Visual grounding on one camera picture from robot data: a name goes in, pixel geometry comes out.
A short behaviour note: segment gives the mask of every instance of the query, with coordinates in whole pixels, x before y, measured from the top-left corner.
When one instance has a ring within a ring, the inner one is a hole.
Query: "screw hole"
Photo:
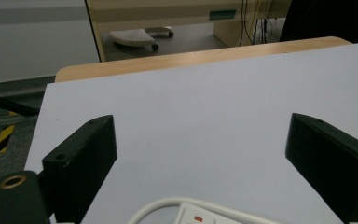
[[[1,189],[13,189],[21,185],[27,177],[25,175],[13,175],[2,181]]]

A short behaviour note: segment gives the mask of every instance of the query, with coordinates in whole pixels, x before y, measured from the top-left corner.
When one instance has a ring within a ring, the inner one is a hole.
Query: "wooden table edge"
[[[159,70],[203,63],[215,63],[241,58],[251,58],[279,53],[324,49],[349,45],[351,42],[335,36],[295,40],[264,45],[252,45],[227,49],[151,56],[107,63],[88,63],[64,67],[59,70],[55,82],[108,77],[135,72]]]

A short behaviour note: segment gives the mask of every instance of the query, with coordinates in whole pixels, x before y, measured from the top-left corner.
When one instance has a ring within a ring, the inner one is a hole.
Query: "yellow and black hazard tape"
[[[16,115],[16,113],[10,112],[9,115],[13,116]],[[7,152],[8,140],[10,139],[13,130],[14,130],[14,125],[9,125],[2,130],[0,134],[0,153]]]

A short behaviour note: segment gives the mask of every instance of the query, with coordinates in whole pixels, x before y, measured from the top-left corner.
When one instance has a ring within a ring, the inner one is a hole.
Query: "desk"
[[[101,33],[115,30],[214,22],[213,33],[223,43],[229,47],[240,44],[241,0],[86,0],[86,3],[102,62],[105,57]],[[252,38],[256,20],[285,17],[290,3],[291,0],[244,0],[243,36],[247,36],[247,30]],[[236,10],[236,13],[231,19],[210,20],[210,12],[221,10]],[[244,38],[241,43],[249,45],[250,40]]]
[[[322,37],[306,40],[287,41],[265,45],[245,46],[228,49],[212,49],[189,53],[146,57],[108,63],[90,63],[69,66],[61,69],[56,82],[79,80],[92,77],[106,77],[126,73],[215,63],[227,60],[266,56],[277,53],[296,52],[310,49],[323,49],[349,45],[350,42],[338,37]]]
[[[172,196],[285,224],[340,223],[284,157],[293,112],[358,138],[358,44],[50,84],[25,169],[41,171],[84,122],[113,114],[118,159],[84,223],[125,223]]]

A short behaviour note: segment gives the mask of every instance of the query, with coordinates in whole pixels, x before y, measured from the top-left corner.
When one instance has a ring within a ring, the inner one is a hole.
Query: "white cable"
[[[276,221],[239,212],[215,203],[208,203],[197,199],[182,198],[182,197],[166,198],[149,203],[145,205],[143,208],[141,208],[141,210],[139,210],[136,214],[134,214],[127,224],[137,224],[142,218],[146,217],[147,215],[149,215],[150,213],[156,210],[159,210],[164,207],[178,206],[180,205],[180,203],[192,203],[198,207],[209,210],[221,216],[237,220],[242,223],[252,222],[254,224],[280,224],[279,222]]]

